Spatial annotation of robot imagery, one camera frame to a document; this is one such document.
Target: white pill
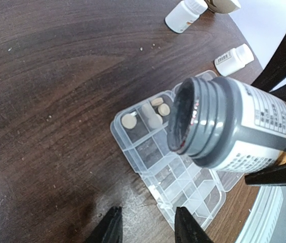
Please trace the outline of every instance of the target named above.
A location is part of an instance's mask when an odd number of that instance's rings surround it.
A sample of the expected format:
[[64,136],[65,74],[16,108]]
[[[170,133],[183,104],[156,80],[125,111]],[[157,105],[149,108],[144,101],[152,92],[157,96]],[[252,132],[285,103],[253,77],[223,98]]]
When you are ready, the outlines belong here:
[[124,128],[133,129],[137,124],[137,118],[130,114],[126,114],[121,118],[121,124]]
[[160,105],[157,111],[161,116],[167,116],[168,114],[170,114],[170,108],[166,104]]
[[163,124],[163,119],[159,114],[155,114],[154,116],[148,119],[148,125],[152,129],[160,128]]
[[156,99],[151,101],[152,106],[159,106],[159,105],[162,105],[163,103],[164,103],[164,100],[161,97],[156,98]]
[[155,111],[149,103],[142,105],[142,112],[147,118],[155,115]]

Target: pill bottle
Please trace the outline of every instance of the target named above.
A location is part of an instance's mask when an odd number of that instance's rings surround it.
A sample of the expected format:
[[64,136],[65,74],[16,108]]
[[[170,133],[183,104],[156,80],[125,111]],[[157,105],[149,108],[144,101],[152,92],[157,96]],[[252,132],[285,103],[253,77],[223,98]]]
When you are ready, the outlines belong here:
[[286,103],[229,77],[189,78],[171,109],[168,146],[220,171],[285,164]]
[[165,23],[174,32],[182,33],[207,8],[204,0],[183,0],[165,17]]
[[254,56],[248,45],[243,44],[233,48],[215,59],[215,67],[222,76],[228,76],[254,61]]

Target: white floor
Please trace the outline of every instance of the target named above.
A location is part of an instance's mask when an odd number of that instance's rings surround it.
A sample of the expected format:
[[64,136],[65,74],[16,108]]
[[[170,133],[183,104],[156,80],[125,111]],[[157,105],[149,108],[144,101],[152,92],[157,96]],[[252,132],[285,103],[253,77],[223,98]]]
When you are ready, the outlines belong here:
[[[286,33],[286,0],[239,0],[242,8],[230,16],[248,40],[264,68]],[[286,84],[286,79],[276,88]],[[286,187],[271,243],[286,243]]]
[[286,0],[239,1],[242,8],[230,16],[264,68],[286,33]]

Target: pill organizer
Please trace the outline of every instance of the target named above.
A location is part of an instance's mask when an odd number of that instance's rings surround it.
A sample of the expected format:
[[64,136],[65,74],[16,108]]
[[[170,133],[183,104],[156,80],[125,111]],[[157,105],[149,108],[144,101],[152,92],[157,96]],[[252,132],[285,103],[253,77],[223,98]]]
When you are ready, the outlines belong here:
[[[212,80],[216,74],[208,70],[196,77]],[[190,157],[171,152],[167,145],[170,115],[162,117],[161,127],[153,129],[149,126],[142,106],[150,106],[150,109],[157,111],[150,102],[162,98],[171,108],[180,85],[120,111],[110,129],[129,164],[140,175],[172,229],[176,208],[186,207],[205,230],[223,206],[226,192],[233,188],[242,174],[201,168]],[[133,129],[121,125],[121,118],[126,114],[135,114],[137,124]]]

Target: wooden table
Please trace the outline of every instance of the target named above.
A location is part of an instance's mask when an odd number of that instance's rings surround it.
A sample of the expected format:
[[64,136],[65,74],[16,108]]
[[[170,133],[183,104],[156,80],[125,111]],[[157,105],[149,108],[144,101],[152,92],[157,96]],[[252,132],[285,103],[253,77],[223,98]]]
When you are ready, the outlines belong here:
[[[0,1],[0,242],[82,242],[113,205],[124,208],[124,242],[174,242],[110,122],[246,43],[211,12],[171,32],[176,4]],[[233,77],[251,83],[260,71],[255,60]],[[228,193],[207,229],[215,242],[236,239],[257,191],[240,181]]]

